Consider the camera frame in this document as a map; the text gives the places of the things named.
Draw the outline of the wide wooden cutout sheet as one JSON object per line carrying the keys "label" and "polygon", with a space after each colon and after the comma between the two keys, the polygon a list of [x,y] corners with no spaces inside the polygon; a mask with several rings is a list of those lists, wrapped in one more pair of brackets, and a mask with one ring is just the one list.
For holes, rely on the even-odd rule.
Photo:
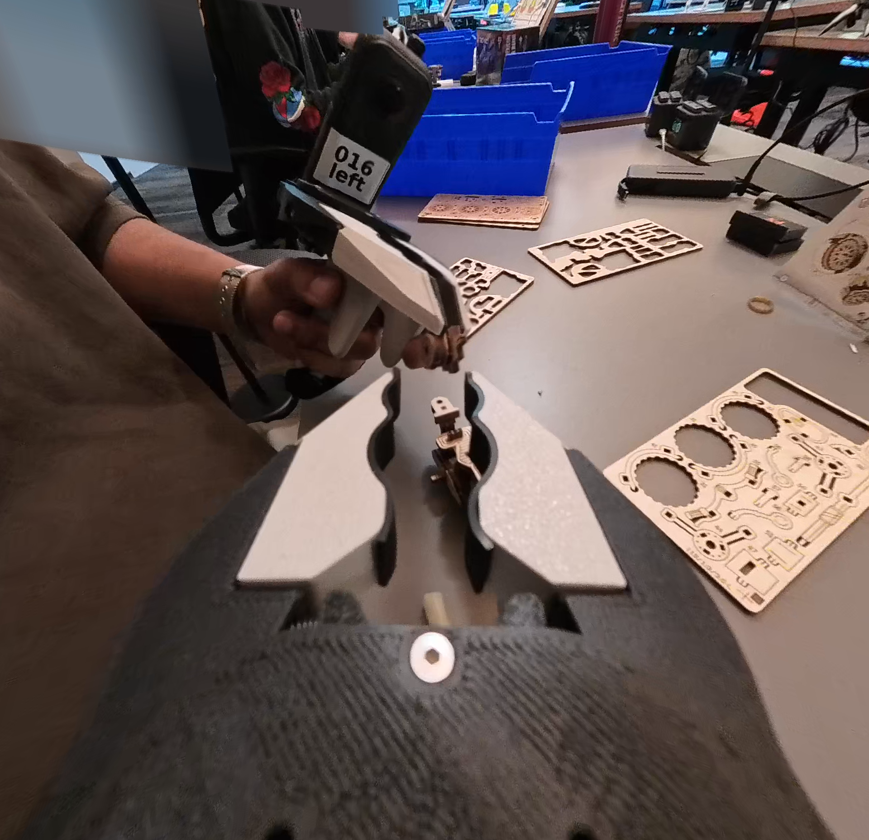
{"label": "wide wooden cutout sheet", "polygon": [[573,288],[698,252],[702,245],[650,219],[597,228],[528,248]]}

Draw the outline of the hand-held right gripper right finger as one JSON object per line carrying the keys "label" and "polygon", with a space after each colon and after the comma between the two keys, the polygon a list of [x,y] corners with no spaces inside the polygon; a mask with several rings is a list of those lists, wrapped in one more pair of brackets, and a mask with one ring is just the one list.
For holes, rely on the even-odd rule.
{"label": "hand-held right gripper right finger", "polygon": [[621,593],[627,580],[561,440],[477,371],[464,380],[464,559],[481,593],[528,579],[545,593]]}

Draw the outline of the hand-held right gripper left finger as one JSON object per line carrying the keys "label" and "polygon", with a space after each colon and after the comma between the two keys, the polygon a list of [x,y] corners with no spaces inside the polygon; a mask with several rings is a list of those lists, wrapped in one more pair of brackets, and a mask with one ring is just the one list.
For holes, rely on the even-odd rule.
{"label": "hand-held right gripper left finger", "polygon": [[235,577],[243,588],[367,589],[396,570],[401,373],[381,375],[306,433]]}

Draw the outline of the wooden sheet with round holes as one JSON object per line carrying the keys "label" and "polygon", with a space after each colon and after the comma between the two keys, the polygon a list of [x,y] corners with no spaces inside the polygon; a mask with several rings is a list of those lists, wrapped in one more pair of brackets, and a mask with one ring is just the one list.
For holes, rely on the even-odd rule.
{"label": "wooden sheet with round holes", "polygon": [[[867,421],[761,368],[609,465],[604,476],[746,611],[759,613],[868,506],[867,442],[856,444],[798,409],[750,391],[762,377],[863,430]],[[640,468],[684,473],[693,497],[657,501]]]}

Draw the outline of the black battery charger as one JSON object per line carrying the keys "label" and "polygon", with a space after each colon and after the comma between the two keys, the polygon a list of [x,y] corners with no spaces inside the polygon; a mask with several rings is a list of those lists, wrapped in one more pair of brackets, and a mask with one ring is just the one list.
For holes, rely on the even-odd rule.
{"label": "black battery charger", "polygon": [[676,113],[684,100],[679,90],[657,92],[651,100],[645,122],[645,136],[659,138],[661,132],[672,129]]}
{"label": "black battery charger", "polygon": [[704,151],[722,116],[723,110],[706,99],[683,100],[673,114],[667,146],[688,153]]}

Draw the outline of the grey desk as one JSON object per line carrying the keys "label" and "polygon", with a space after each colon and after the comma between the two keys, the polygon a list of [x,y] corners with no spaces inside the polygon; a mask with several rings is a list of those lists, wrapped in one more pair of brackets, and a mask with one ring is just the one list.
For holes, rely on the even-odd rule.
{"label": "grey desk", "polygon": [[[630,164],[668,161],[639,126],[562,136],[535,233],[417,221],[423,198],[379,213],[443,263],[463,257],[534,285],[472,337],[485,378],[604,469],[761,368],[867,419],[867,344],[725,240],[729,202],[616,198]],[[701,251],[572,288],[527,249],[648,218]],[[738,639],[781,747],[838,838],[867,835],[867,513],[773,604],[751,615],[694,565]]]}

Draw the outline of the small black box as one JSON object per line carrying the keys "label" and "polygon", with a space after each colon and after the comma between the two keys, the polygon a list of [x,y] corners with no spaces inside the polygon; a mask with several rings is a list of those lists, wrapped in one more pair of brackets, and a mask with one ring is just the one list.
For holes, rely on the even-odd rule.
{"label": "small black box", "polygon": [[797,250],[807,227],[762,211],[737,210],[725,239],[759,256],[782,256]]}

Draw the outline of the small wooden puzzle part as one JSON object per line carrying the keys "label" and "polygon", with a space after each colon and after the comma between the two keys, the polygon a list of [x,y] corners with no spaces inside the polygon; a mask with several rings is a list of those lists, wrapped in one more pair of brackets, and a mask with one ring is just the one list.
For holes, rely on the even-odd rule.
{"label": "small wooden puzzle part", "polygon": [[401,360],[409,369],[441,369],[456,374],[461,367],[465,342],[466,335],[461,327],[449,327],[440,335],[420,333],[403,349]]}

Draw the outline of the wooden workbench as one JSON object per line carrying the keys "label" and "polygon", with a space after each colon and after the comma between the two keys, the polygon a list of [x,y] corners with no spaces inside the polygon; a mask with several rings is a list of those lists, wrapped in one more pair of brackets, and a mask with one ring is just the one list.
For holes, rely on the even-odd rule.
{"label": "wooden workbench", "polygon": [[[859,0],[792,0],[779,5],[767,31],[805,31],[832,20]],[[542,40],[543,48],[570,46],[576,29],[592,31],[596,9],[559,8]],[[658,10],[631,12],[623,23],[622,38],[642,43],[667,44],[692,50],[747,51],[766,17],[766,9]]]}

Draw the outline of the wooden puzzle vehicle model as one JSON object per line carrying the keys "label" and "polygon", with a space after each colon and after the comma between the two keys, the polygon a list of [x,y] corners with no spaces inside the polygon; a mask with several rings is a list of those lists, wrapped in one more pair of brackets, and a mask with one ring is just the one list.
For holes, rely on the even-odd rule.
{"label": "wooden puzzle vehicle model", "polygon": [[430,409],[439,430],[432,451],[434,471],[430,480],[447,487],[456,503],[464,508],[482,477],[471,456],[472,427],[458,426],[460,410],[446,397],[433,398]]}

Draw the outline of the person's brown clothing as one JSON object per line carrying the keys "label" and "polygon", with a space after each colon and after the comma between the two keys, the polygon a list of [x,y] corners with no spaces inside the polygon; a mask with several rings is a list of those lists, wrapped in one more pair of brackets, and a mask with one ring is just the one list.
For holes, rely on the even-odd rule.
{"label": "person's brown clothing", "polygon": [[2,838],[18,838],[83,726],[136,607],[270,448],[108,279],[147,232],[233,261],[114,198],[81,161],[2,141]]}

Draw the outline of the blue plastic bin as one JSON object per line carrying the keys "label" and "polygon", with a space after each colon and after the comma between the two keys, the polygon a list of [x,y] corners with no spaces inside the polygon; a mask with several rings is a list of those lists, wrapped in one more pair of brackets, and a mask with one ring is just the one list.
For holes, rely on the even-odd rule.
{"label": "blue plastic bin", "polygon": [[543,196],[572,95],[573,82],[435,89],[380,196]]}
{"label": "blue plastic bin", "polygon": [[477,43],[475,29],[420,31],[417,36],[425,45],[422,60],[429,66],[440,65],[443,79],[460,79],[472,71]]}
{"label": "blue plastic bin", "polygon": [[501,82],[555,90],[573,85],[564,122],[639,115],[650,104],[670,51],[667,44],[622,41],[614,49],[593,43],[512,53]]}

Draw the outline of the printed instruction sheet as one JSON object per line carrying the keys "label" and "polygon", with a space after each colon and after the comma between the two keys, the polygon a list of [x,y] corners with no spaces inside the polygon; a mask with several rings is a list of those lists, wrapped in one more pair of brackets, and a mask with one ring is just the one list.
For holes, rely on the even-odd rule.
{"label": "printed instruction sheet", "polygon": [[868,189],[803,242],[778,280],[868,335]]}

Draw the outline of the grey flat box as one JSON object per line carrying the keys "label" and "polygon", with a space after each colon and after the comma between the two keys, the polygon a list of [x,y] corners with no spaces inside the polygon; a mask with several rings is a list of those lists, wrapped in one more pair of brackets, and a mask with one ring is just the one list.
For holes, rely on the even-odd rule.
{"label": "grey flat box", "polygon": [[794,163],[768,156],[749,180],[748,191],[790,197],[792,204],[832,218],[867,191],[867,169],[822,157]]}

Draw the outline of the stack of brown wooden sheets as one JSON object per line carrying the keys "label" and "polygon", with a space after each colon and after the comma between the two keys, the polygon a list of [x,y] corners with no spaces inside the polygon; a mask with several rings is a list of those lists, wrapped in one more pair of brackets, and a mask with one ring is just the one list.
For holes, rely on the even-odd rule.
{"label": "stack of brown wooden sheets", "polygon": [[419,223],[537,230],[549,210],[545,195],[438,194],[420,211]]}

